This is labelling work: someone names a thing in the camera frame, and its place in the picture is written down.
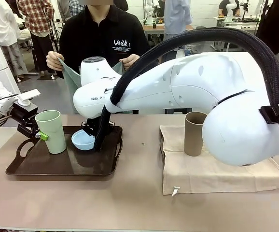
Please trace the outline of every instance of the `plaid shirt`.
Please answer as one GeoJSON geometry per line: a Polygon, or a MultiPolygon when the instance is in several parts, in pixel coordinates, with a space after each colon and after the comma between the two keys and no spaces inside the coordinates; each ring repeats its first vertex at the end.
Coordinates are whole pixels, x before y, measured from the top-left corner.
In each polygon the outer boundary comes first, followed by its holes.
{"type": "Polygon", "coordinates": [[[19,10],[26,16],[26,27],[36,33],[50,31],[49,22],[54,19],[54,8],[49,0],[17,0],[19,10]]]}
{"type": "Polygon", "coordinates": [[[73,17],[76,16],[79,12],[82,12],[85,9],[85,6],[81,6],[79,0],[70,0],[69,8],[71,17],[73,17]]]}

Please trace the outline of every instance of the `green cup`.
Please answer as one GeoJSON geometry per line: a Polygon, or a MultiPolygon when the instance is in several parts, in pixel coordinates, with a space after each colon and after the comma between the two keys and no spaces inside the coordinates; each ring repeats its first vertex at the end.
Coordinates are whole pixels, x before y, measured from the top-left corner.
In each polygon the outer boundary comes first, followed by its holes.
{"type": "Polygon", "coordinates": [[[56,110],[44,111],[36,115],[35,120],[39,126],[41,138],[45,140],[51,154],[63,152],[66,146],[61,113],[56,110]]]}

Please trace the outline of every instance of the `bowl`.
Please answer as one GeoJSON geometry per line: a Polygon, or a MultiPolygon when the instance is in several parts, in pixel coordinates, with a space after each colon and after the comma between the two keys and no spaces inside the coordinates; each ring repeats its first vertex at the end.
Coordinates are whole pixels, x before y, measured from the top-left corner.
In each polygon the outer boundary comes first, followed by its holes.
{"type": "Polygon", "coordinates": [[[87,134],[85,131],[79,130],[72,135],[72,143],[76,148],[82,151],[88,151],[93,148],[95,138],[92,135],[87,134]]]}

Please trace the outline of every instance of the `cup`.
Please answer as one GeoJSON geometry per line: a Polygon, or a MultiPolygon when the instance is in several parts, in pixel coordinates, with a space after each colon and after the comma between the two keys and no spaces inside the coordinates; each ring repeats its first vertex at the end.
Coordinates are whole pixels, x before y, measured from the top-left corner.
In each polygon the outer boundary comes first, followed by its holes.
{"type": "Polygon", "coordinates": [[[184,123],[184,152],[189,156],[199,156],[203,148],[202,128],[207,114],[189,112],[184,123]]]}
{"type": "Polygon", "coordinates": [[[51,154],[63,152],[66,146],[64,137],[61,113],[57,110],[49,110],[35,116],[39,126],[41,138],[45,140],[51,154]]]}

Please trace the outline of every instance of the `red plaid shirt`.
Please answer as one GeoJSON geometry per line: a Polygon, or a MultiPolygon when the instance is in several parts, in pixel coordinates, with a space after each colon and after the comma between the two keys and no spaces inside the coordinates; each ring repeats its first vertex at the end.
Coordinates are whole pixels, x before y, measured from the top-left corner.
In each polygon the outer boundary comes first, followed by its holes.
{"type": "Polygon", "coordinates": [[[26,16],[26,27],[36,33],[50,31],[49,22],[54,18],[54,8],[49,0],[17,0],[19,10],[26,16]]]}

